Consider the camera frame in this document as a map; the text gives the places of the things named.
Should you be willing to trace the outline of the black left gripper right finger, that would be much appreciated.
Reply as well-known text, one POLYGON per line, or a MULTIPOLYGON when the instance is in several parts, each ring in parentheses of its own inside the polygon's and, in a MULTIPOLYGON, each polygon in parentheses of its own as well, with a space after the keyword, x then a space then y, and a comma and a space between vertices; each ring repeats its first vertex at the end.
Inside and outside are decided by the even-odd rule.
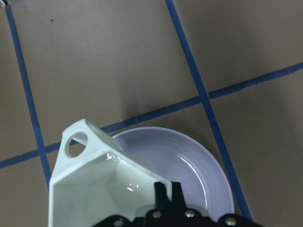
POLYGON ((186 208, 185 199, 183 196, 182 186, 180 182, 171 182, 172 197, 171 206, 174 210, 181 211, 186 208))

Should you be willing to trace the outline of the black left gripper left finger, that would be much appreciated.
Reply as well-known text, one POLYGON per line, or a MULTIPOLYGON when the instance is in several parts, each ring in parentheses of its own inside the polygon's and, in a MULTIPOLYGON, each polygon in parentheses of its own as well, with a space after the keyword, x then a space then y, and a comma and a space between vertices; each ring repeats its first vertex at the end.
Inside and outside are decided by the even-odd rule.
POLYGON ((161 182, 154 183, 155 209, 168 213, 171 201, 167 194, 166 186, 161 182))

